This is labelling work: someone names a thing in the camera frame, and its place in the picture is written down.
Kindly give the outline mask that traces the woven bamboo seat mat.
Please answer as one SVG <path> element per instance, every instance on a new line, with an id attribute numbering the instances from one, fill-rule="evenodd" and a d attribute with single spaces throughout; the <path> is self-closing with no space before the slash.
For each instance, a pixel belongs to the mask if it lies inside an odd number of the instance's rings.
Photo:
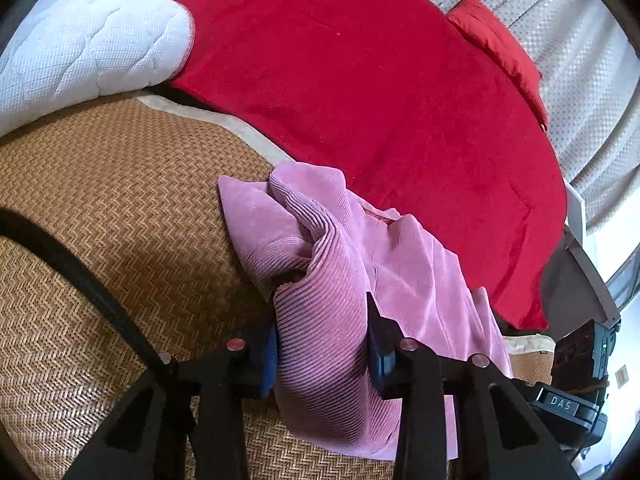
<path id="1" fill-rule="evenodd" d="M 263 321 L 216 182 L 268 177 L 247 126 L 154 96 L 112 96 L 2 136 L 1 203 L 51 233 L 153 346 L 197 358 Z M 58 479 L 143 364 L 60 274 L 1 244 L 1 426 L 39 479 Z"/>

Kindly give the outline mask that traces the red cushion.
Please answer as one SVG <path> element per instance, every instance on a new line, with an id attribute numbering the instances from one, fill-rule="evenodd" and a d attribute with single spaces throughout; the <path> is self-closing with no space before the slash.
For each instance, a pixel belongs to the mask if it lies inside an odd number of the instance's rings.
<path id="1" fill-rule="evenodd" d="M 480 0 L 460 0 L 446 18 L 509 77 L 546 131 L 549 119 L 540 95 L 541 72 L 506 25 Z"/>

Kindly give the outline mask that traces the red blanket on sofa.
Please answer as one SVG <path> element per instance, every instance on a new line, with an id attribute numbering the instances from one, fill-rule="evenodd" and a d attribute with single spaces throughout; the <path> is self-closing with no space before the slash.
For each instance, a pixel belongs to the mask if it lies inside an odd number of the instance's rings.
<path id="1" fill-rule="evenodd" d="M 417 218 L 503 321 L 548 327 L 540 285 L 563 233 L 559 163 L 514 82 L 437 6 L 176 1 L 195 23 L 176 90 Z"/>

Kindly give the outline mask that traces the dark wooden side table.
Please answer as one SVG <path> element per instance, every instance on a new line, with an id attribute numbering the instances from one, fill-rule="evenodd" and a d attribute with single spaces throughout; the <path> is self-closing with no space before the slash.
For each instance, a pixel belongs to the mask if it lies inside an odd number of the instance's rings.
<path id="1" fill-rule="evenodd" d="M 606 328 L 620 324 L 620 311 L 600 273 L 582 248 L 586 237 L 586 203 L 564 181 L 567 210 L 563 236 L 542 274 L 540 294 L 549 326 L 544 331 L 554 341 L 573 333 L 589 321 Z"/>

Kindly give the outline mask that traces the beige dotted curtain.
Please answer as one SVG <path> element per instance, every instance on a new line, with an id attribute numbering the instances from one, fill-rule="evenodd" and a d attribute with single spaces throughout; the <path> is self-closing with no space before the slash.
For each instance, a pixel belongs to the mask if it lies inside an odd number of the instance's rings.
<path id="1" fill-rule="evenodd" d="M 460 0 L 431 0 L 449 11 Z M 639 59 L 601 0 L 480 0 L 542 73 L 548 138 L 597 232 L 639 185 Z"/>

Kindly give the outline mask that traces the white quilted pad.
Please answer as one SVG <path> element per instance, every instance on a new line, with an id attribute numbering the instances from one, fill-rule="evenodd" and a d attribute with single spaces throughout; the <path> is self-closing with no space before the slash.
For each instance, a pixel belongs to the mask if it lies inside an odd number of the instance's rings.
<path id="1" fill-rule="evenodd" d="M 1 131 L 62 108 L 155 86 L 194 41 L 172 0 L 37 0 L 1 53 Z"/>

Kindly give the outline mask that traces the pink corduroy jacket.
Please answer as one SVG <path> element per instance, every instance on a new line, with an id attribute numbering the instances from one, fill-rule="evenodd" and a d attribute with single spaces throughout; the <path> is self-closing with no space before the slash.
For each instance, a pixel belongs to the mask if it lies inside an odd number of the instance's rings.
<path id="1" fill-rule="evenodd" d="M 296 437 L 343 455 L 392 460 L 400 404 L 367 369 L 369 300 L 440 356 L 488 356 L 511 373 L 484 289 L 410 214 L 379 210 L 330 167 L 282 162 L 264 182 L 218 181 L 243 269 L 273 304 L 276 399 Z"/>

